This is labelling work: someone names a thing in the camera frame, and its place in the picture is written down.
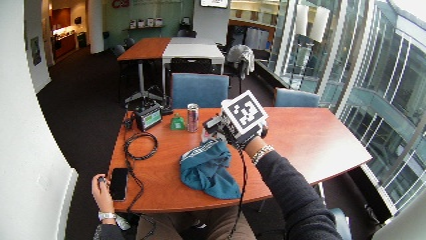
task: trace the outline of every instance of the orange table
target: orange table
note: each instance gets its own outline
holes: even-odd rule
[[[264,108],[268,118],[268,133],[264,141],[271,144],[278,153],[284,156],[307,182],[315,184],[335,175],[355,168],[371,159],[356,138],[332,113],[323,108]],[[186,110],[174,110],[186,116]],[[219,109],[199,109],[199,123],[208,119]],[[238,199],[219,200],[186,187],[179,180],[179,157],[199,145],[200,127],[198,132],[169,129],[171,115],[149,129],[158,139],[158,151],[151,158],[131,161],[137,177],[145,185],[145,193],[137,200],[134,212],[178,212],[236,205]],[[135,130],[126,132],[130,137]],[[113,168],[125,167],[123,134],[121,127],[111,155],[109,174]],[[142,156],[151,149],[150,139],[138,139],[131,143],[130,152]],[[228,172],[242,186],[242,161],[234,148]],[[258,201],[271,197],[268,188],[262,182],[259,173],[244,155],[247,166],[247,185],[243,202]],[[129,177],[126,200],[114,202],[115,211],[125,212],[138,187]]]
[[[125,103],[131,100],[141,98],[142,95],[147,96],[143,87],[143,66],[142,60],[147,59],[161,59],[163,50],[169,45],[170,38],[143,38],[138,41],[117,58],[118,61],[129,61],[129,60],[139,60],[138,61],[138,80],[139,80],[139,92],[129,97],[125,100]],[[155,98],[157,100],[162,100],[162,97],[158,97],[153,94],[149,94],[150,98]]]

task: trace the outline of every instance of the can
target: can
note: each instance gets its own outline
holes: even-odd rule
[[[198,130],[198,105],[187,104],[187,132],[196,132]]]

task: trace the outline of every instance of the towel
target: towel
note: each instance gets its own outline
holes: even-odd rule
[[[218,199],[239,198],[239,186],[226,171],[230,152],[226,143],[208,139],[180,156],[180,181]]]

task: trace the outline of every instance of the black sleeve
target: black sleeve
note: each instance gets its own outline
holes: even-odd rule
[[[271,151],[256,169],[282,210],[287,239],[340,239],[334,215],[287,159]]]
[[[123,240],[121,229],[113,224],[99,224],[95,235],[99,240]]]

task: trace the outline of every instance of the smartphone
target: smartphone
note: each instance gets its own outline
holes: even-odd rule
[[[111,200],[123,201],[125,192],[127,188],[127,174],[129,170],[126,168],[114,168],[111,170],[109,193]]]

